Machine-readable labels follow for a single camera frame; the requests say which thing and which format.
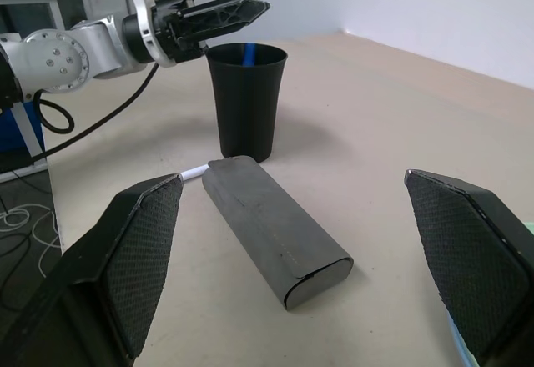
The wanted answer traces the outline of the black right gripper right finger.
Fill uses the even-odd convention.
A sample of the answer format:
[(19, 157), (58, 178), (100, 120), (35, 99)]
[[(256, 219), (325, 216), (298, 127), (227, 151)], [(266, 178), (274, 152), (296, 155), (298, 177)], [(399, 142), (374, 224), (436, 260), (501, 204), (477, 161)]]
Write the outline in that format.
[(533, 364), (533, 232), (491, 190), (409, 169), (428, 269), (466, 366)]

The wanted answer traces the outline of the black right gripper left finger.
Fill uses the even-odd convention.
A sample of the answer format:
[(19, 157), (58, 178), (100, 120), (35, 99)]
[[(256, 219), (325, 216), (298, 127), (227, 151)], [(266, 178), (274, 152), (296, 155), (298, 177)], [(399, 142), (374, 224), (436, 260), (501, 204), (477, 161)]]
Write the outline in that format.
[(3, 366), (131, 366), (168, 273), (184, 182), (117, 193), (38, 286), (1, 343)]

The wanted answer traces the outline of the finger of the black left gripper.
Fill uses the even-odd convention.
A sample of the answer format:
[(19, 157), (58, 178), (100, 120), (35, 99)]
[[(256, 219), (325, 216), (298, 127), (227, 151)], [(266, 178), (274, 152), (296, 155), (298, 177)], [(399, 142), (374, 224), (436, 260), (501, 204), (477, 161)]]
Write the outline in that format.
[(222, 23), (213, 12), (213, 7), (184, 11), (179, 20), (180, 35), (184, 38), (215, 38), (237, 32), (249, 25), (249, 23)]
[(262, 0), (218, 0), (213, 12), (222, 23), (252, 23), (270, 7), (269, 2)]

